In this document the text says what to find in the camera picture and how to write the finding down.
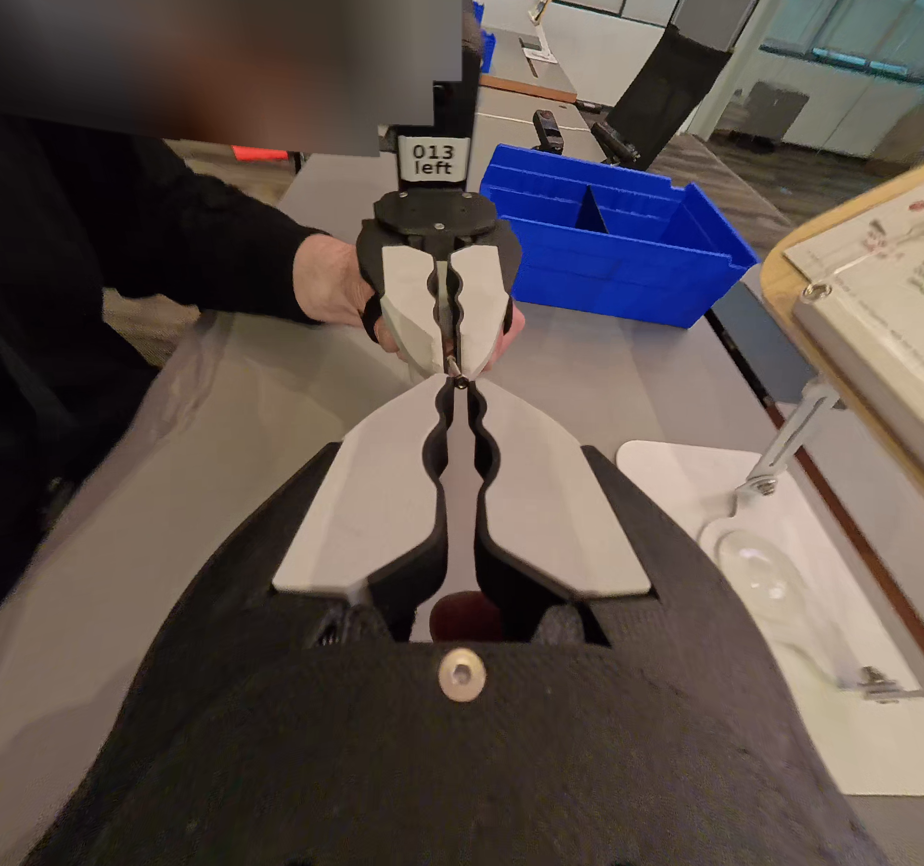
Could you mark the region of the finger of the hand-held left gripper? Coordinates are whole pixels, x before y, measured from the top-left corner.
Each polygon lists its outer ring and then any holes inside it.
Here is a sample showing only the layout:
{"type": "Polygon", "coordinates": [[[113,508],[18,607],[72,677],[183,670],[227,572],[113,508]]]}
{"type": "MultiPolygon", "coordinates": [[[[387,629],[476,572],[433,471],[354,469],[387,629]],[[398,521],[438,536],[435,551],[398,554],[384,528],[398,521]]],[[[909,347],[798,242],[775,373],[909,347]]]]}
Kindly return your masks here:
{"type": "Polygon", "coordinates": [[[465,379],[476,379],[495,352],[511,300],[504,286],[499,249],[471,245],[456,250],[449,270],[458,282],[456,363],[465,379]]]}
{"type": "Polygon", "coordinates": [[[419,375],[445,373],[444,338],[438,320],[437,298],[430,285],[436,261],[410,246],[382,250],[384,290],[381,306],[386,326],[405,362],[419,375]]]}

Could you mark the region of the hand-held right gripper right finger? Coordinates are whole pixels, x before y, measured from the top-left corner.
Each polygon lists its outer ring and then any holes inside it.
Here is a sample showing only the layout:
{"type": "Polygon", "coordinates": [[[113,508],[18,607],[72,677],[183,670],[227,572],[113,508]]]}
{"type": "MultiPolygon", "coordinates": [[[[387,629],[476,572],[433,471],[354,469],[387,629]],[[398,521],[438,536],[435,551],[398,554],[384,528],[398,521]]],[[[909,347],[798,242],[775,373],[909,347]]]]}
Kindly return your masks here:
{"type": "Polygon", "coordinates": [[[554,606],[647,596],[652,583],[588,453],[547,414],[493,383],[468,387],[477,496],[473,553],[506,641],[554,606]]]}

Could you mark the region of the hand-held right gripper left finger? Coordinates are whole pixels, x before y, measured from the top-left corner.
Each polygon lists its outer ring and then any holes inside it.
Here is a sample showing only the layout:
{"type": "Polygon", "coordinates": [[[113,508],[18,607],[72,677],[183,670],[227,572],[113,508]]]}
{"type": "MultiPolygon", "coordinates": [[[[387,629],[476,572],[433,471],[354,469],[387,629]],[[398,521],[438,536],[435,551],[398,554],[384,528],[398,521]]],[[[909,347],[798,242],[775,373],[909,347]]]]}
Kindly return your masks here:
{"type": "Polygon", "coordinates": [[[452,381],[433,376],[337,447],[272,579],[281,594],[372,606],[399,638],[444,584],[452,381]]]}

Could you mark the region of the metal bolt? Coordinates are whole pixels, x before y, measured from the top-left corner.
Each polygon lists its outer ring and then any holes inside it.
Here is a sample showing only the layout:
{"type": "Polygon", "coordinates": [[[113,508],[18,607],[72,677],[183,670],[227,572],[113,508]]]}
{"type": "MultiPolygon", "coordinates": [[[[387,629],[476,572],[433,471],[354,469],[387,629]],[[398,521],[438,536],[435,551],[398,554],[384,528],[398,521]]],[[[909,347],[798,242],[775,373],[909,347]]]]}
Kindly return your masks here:
{"type": "Polygon", "coordinates": [[[463,375],[459,364],[458,325],[460,313],[456,304],[459,282],[448,260],[436,262],[437,321],[442,334],[445,372],[451,378],[463,375]]]}

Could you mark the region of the blue plastic bin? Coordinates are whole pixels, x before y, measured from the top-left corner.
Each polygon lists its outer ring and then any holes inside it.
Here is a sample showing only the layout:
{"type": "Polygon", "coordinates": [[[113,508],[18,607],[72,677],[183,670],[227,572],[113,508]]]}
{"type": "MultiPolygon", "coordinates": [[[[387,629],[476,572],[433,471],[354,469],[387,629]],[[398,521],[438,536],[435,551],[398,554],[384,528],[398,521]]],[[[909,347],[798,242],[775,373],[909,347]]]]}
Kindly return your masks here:
{"type": "Polygon", "coordinates": [[[479,191],[522,248],[516,302],[687,329],[759,262],[694,183],[500,144],[479,191]]]}

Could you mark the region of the person's left forearm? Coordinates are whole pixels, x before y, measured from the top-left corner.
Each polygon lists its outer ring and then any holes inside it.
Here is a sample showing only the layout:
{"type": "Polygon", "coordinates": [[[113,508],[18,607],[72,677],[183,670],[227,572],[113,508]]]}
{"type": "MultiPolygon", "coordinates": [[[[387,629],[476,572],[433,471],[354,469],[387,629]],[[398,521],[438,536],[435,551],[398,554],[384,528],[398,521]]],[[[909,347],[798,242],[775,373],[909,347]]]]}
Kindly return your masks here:
{"type": "Polygon", "coordinates": [[[329,235],[221,179],[198,174],[163,141],[137,140],[149,186],[152,289],[201,309],[322,323],[308,299],[320,277],[295,275],[302,257],[324,254],[329,235]]]}

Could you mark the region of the grey desk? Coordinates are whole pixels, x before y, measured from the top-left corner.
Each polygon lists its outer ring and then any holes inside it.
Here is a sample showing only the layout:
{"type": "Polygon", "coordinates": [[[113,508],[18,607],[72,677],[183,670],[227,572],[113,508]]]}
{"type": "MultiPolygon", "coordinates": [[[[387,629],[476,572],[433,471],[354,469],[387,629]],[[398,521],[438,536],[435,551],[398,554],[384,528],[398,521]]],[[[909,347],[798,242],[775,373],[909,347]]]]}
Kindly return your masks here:
{"type": "Polygon", "coordinates": [[[2,864],[888,864],[689,535],[605,454],[628,346],[540,314],[501,369],[583,443],[650,595],[400,642],[271,571],[333,428],[398,393],[345,334],[204,317],[2,609],[2,864]]]}

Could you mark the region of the person's left hand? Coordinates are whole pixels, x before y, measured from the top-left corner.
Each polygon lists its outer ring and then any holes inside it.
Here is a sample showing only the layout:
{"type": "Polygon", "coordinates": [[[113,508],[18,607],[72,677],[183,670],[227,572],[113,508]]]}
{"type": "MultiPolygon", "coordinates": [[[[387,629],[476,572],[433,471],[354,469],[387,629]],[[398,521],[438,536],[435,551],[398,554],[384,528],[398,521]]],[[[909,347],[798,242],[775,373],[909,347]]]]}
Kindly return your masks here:
{"type": "MultiPolygon", "coordinates": [[[[362,315],[373,291],[358,262],[355,246],[326,234],[308,236],[300,244],[293,262],[293,287],[306,317],[319,323],[363,328],[362,315]]],[[[514,305],[511,327],[499,335],[483,371],[492,369],[525,326],[525,315],[514,305]]],[[[380,348],[407,364],[383,318],[376,321],[374,331],[380,348]]]]}

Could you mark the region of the grey table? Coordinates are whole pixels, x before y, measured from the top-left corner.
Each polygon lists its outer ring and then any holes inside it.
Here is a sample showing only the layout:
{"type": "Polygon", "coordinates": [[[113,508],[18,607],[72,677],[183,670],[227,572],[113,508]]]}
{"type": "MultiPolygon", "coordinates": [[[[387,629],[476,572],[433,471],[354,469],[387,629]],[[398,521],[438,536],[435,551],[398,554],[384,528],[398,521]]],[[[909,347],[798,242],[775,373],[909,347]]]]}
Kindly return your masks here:
{"type": "Polygon", "coordinates": [[[604,153],[573,103],[533,95],[479,88],[472,142],[472,167],[486,167],[499,144],[531,149],[539,144],[533,123],[538,110],[548,110],[564,140],[566,157],[600,162],[604,153]]]}

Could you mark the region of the wooden table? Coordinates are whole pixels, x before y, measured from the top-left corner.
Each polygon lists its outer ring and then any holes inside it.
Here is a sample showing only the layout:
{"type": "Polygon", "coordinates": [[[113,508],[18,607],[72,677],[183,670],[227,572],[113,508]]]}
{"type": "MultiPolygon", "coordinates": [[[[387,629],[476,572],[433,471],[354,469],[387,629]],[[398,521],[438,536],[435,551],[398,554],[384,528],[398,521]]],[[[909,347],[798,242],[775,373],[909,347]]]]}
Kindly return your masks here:
{"type": "Polygon", "coordinates": [[[491,62],[482,71],[484,87],[575,104],[576,87],[559,63],[547,63],[525,54],[520,34],[506,29],[488,28],[494,36],[491,62]]]}

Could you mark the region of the small blue bin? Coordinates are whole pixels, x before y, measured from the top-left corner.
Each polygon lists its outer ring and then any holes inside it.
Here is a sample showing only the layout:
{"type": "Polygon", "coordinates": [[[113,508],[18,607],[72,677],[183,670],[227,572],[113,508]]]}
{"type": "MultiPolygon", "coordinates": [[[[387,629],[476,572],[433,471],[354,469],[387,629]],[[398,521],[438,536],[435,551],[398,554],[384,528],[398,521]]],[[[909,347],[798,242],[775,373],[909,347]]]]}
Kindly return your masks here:
{"type": "Polygon", "coordinates": [[[473,1],[473,14],[479,26],[481,39],[481,73],[489,74],[491,71],[491,62],[496,46],[497,38],[494,31],[487,28],[483,22],[484,5],[479,1],[473,1]]]}

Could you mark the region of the black office chair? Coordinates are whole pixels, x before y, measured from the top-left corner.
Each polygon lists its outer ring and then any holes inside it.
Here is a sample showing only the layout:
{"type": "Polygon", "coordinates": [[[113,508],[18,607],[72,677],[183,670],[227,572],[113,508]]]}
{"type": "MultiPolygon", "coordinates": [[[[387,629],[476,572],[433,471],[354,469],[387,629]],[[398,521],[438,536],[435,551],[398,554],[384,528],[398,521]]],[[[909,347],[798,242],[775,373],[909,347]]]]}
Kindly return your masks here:
{"type": "Polygon", "coordinates": [[[677,0],[661,39],[590,132],[609,166],[646,171],[730,61],[759,0],[677,0]]]}

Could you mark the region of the wooden board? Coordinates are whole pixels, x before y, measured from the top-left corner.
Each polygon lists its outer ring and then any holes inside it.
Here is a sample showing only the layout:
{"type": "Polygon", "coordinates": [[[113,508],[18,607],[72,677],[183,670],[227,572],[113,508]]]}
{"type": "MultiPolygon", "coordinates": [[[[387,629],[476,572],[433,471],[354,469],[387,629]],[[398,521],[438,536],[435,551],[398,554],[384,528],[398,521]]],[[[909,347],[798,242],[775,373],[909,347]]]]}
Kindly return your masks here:
{"type": "Polygon", "coordinates": [[[860,417],[861,421],[886,448],[918,490],[922,490],[922,462],[918,462],[914,456],[909,456],[902,444],[895,439],[884,424],[870,410],[866,409],[861,398],[838,375],[834,366],[813,345],[810,337],[803,332],[793,317],[795,303],[811,282],[796,270],[792,263],[783,256],[783,252],[803,240],[817,236],[832,227],[844,223],[856,215],[869,212],[876,206],[895,199],[907,190],[922,187],[922,179],[922,167],[914,168],[797,227],[790,235],[776,244],[762,264],[759,275],[761,294],[771,316],[816,371],[841,394],[849,410],[852,410],[860,417]]]}

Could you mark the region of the white plastic block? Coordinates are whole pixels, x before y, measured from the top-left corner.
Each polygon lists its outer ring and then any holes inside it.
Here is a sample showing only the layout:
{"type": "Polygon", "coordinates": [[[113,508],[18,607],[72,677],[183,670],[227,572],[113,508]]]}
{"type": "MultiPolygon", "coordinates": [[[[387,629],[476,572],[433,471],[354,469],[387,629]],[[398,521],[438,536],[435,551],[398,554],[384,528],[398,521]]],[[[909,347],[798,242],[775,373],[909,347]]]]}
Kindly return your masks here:
{"type": "Polygon", "coordinates": [[[835,282],[811,283],[793,317],[863,405],[893,434],[909,456],[923,457],[922,326],[914,325],[911,301],[886,313],[835,282]]]}

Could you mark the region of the grey cabinet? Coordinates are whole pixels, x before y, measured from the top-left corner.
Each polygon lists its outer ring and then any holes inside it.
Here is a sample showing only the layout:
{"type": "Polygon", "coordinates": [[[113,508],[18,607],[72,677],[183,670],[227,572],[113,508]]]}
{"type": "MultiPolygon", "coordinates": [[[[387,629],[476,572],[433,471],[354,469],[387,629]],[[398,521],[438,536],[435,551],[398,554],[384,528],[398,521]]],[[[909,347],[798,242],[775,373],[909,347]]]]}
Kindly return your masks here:
{"type": "Polygon", "coordinates": [[[745,100],[745,115],[737,130],[752,138],[781,142],[808,101],[809,95],[802,91],[757,81],[745,100]]]}

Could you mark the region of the person's black clothing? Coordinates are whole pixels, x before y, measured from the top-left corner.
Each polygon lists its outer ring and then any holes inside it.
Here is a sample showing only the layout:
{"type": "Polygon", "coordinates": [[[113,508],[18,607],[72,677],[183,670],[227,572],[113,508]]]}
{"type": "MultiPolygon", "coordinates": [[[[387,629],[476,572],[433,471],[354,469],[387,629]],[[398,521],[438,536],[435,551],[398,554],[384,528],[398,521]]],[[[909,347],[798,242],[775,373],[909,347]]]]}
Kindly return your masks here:
{"type": "Polygon", "coordinates": [[[2,115],[2,598],[129,427],[155,369],[106,288],[179,301],[202,179],[164,142],[2,115]]]}

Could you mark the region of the printed paper sheet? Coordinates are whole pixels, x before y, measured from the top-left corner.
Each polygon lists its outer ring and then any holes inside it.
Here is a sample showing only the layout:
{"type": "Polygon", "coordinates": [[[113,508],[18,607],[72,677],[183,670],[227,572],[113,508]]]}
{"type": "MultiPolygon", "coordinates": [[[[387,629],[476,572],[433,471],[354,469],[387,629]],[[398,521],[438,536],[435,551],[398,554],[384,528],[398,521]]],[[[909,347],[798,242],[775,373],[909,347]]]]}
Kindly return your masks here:
{"type": "Polygon", "coordinates": [[[803,240],[783,256],[809,282],[884,318],[922,318],[923,189],[907,190],[869,212],[803,240]]]}

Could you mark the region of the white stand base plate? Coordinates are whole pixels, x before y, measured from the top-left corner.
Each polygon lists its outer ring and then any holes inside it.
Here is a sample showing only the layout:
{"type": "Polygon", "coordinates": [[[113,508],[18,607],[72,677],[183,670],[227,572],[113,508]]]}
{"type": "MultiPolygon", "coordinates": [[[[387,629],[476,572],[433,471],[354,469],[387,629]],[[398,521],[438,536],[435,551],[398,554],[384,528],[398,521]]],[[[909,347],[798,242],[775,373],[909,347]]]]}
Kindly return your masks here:
{"type": "Polygon", "coordinates": [[[922,686],[793,476],[737,488],[757,455],[632,441],[619,469],[721,570],[849,796],[922,797],[922,686]]]}

